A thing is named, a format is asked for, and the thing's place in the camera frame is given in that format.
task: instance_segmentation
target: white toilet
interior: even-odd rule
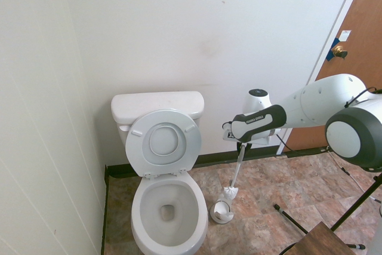
[[[131,210],[134,239],[145,255],[191,255],[208,227],[202,191],[187,171],[200,149],[199,92],[117,95],[112,113],[127,158],[142,177]]]

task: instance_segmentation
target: floor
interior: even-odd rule
[[[367,189],[375,174],[335,159]],[[236,163],[194,168],[189,174],[201,187],[210,208],[222,187],[229,185]],[[131,204],[139,177],[110,178],[104,255],[142,254],[130,225]],[[226,225],[211,221],[197,255],[278,255],[299,241],[302,233],[273,208],[279,204],[308,231],[323,221],[331,227],[362,194],[328,153],[297,158],[263,158],[243,162],[236,181],[234,219]],[[382,199],[382,189],[374,192]],[[378,223],[379,204],[368,199],[336,231],[345,243],[367,244]],[[366,250],[354,250],[366,254]]]

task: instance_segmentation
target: baseboard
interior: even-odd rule
[[[106,182],[106,199],[105,199],[105,210],[103,214],[103,227],[102,227],[102,245],[101,245],[101,255],[105,252],[105,234],[106,234],[106,219],[107,219],[107,199],[109,198],[109,173],[107,172],[107,166],[105,166],[104,174]]]
[[[244,161],[251,159],[267,158],[275,156],[279,146],[267,146],[264,148],[250,149]],[[231,152],[218,152],[210,153],[208,155],[199,155],[193,168],[206,167],[214,164],[227,164],[238,160],[238,152],[236,150]],[[105,171],[105,179],[107,176],[123,179],[125,177],[138,176],[130,164],[110,165]]]

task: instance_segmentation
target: toilet lid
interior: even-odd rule
[[[161,109],[139,117],[126,139],[126,155],[143,177],[188,171],[202,144],[193,119],[177,110]]]

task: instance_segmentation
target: black metal stand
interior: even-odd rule
[[[341,216],[340,219],[337,220],[337,222],[332,226],[332,228],[330,230],[332,230],[333,232],[335,230],[337,230],[338,227],[340,227],[340,225],[342,223],[344,223],[344,221],[346,219],[349,218],[350,215],[352,215],[352,213],[358,208],[361,206],[361,204],[363,202],[365,202],[365,200],[370,196],[372,195],[372,193],[377,189],[379,188],[381,185],[382,185],[382,173],[379,175],[379,176],[375,176],[374,177],[374,180],[375,182],[368,188],[367,191],[365,191],[363,193],[363,195],[344,213],[344,215]],[[298,222],[296,222],[288,213],[286,213],[285,211],[283,211],[282,208],[280,208],[280,206],[278,206],[277,204],[275,204],[273,206],[278,212],[280,212],[282,215],[284,215],[287,219],[289,219],[293,224],[295,224],[299,230],[301,230],[302,232],[304,232],[305,234],[308,234],[308,231],[306,231],[305,228],[303,228],[300,224],[298,224]],[[280,253],[281,254],[284,254],[286,251],[288,251],[294,244],[292,244],[291,246],[287,247],[283,252]],[[347,246],[349,246],[350,248],[356,248],[356,249],[365,249],[366,247],[363,245],[363,244],[347,244]]]

